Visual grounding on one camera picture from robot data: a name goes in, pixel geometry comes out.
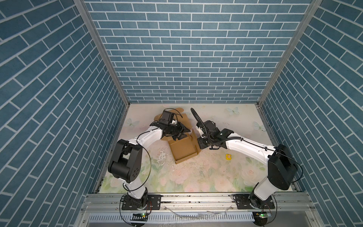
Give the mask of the brown cardboard paper box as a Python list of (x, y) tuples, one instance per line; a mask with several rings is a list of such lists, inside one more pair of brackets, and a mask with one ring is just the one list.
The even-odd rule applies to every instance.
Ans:
[(181, 121), (181, 123), (191, 131), (185, 133), (187, 137), (176, 141), (170, 137), (163, 137), (161, 139), (162, 141), (168, 142), (176, 164), (195, 157), (201, 152), (201, 148), (198, 145), (197, 135), (196, 132), (192, 129), (190, 119), (186, 113), (182, 113), (181, 115), (183, 118), (178, 116), (178, 120)]

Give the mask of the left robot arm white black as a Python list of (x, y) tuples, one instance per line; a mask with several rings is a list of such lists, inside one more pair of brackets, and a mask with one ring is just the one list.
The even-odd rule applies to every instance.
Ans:
[(120, 180), (127, 191), (125, 199), (130, 201), (132, 208), (141, 210), (150, 202), (147, 201), (147, 188), (139, 178), (142, 164), (142, 152), (154, 142), (164, 137), (181, 140), (187, 137), (190, 130), (179, 121), (182, 117), (179, 110), (165, 109), (161, 116), (153, 121), (149, 128), (135, 138), (119, 140), (114, 148), (108, 166), (108, 172)]

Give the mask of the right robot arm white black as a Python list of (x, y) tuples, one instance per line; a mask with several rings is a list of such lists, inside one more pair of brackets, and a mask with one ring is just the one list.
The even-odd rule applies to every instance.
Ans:
[(261, 208), (278, 190), (289, 189), (297, 173), (298, 164), (291, 157), (287, 147), (281, 144), (277, 147), (268, 146), (246, 139), (229, 129), (219, 130), (212, 121), (198, 122), (196, 129), (200, 134), (198, 144), (201, 149), (234, 150), (267, 167), (267, 176), (256, 184), (249, 195), (249, 202), (253, 208)]

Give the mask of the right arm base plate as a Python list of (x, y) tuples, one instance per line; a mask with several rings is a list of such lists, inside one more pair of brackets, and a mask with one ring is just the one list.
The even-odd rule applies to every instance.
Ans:
[(237, 209), (248, 210), (248, 209), (274, 209), (275, 203), (270, 196), (265, 201), (259, 199), (253, 193), (233, 194), (231, 195), (232, 200), (235, 202)]

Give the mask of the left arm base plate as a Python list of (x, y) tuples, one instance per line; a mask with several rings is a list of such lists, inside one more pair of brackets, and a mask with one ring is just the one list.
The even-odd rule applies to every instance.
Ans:
[(123, 211), (144, 210), (148, 205), (149, 210), (160, 210), (161, 198), (160, 194), (148, 194), (141, 199), (135, 199), (126, 194), (121, 202), (121, 209)]

